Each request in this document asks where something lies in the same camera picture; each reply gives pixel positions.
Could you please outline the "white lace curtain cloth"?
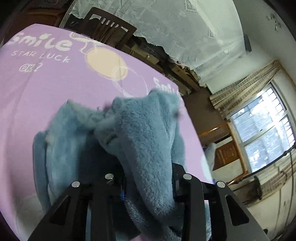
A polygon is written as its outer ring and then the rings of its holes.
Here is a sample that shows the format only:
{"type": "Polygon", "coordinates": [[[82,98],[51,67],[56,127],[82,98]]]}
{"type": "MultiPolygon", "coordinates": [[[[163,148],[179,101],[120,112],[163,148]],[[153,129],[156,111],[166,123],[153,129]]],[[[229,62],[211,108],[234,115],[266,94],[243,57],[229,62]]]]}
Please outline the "white lace curtain cloth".
{"type": "Polygon", "coordinates": [[[135,26],[137,37],[163,47],[174,62],[194,70],[203,81],[245,54],[233,1],[75,1],[70,13],[83,19],[93,7],[135,26]]]}

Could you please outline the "bright barred window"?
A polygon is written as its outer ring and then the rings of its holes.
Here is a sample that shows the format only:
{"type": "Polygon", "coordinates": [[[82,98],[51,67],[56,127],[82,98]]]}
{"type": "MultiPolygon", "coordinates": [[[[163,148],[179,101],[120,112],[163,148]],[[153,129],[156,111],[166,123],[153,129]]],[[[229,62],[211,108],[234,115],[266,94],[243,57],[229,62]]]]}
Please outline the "bright barred window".
{"type": "Polygon", "coordinates": [[[273,84],[228,117],[250,173],[274,162],[295,144],[292,114],[273,84]]]}

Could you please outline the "beige striped window curtain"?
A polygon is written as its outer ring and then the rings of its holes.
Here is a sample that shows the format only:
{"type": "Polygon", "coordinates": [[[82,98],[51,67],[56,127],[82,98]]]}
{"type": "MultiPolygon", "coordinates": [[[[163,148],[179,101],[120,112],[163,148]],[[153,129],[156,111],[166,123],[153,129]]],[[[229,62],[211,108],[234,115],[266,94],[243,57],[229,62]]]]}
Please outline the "beige striped window curtain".
{"type": "Polygon", "coordinates": [[[245,78],[219,90],[210,96],[210,102],[222,118],[241,107],[245,102],[259,94],[274,76],[281,71],[281,64],[273,60],[245,78]]]}

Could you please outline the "dark wooden chair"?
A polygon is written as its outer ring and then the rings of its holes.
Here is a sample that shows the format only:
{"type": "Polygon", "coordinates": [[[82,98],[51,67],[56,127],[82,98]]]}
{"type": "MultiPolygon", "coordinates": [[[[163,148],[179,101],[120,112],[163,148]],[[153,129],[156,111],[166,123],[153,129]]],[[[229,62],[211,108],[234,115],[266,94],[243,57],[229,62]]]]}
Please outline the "dark wooden chair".
{"type": "Polygon", "coordinates": [[[123,19],[97,7],[92,7],[84,17],[78,33],[103,44],[113,43],[122,49],[137,28],[123,19]]]}

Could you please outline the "purple printed blanket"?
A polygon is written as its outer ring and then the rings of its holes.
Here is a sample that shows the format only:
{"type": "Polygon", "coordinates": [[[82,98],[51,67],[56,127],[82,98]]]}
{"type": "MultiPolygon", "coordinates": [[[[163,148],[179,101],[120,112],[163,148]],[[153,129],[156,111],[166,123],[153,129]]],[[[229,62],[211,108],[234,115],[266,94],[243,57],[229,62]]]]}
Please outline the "purple printed blanket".
{"type": "Polygon", "coordinates": [[[101,108],[116,97],[142,97],[177,85],[141,61],[76,33],[31,25],[1,49],[1,213],[20,240],[42,215],[32,146],[71,99],[101,108]]]}

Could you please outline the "blue fluffy fleece garment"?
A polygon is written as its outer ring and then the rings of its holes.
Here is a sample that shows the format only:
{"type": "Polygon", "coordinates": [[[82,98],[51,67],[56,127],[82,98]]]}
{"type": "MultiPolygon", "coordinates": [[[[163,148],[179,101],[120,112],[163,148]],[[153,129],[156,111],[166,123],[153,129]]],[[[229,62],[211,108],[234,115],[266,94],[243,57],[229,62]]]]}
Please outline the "blue fluffy fleece garment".
{"type": "Polygon", "coordinates": [[[115,98],[103,110],[67,101],[33,142],[34,180],[44,211],[74,181],[123,172],[125,197],[113,207],[115,237],[180,240],[184,206],[173,198],[174,163],[185,164],[179,97],[152,90],[115,98]]]}

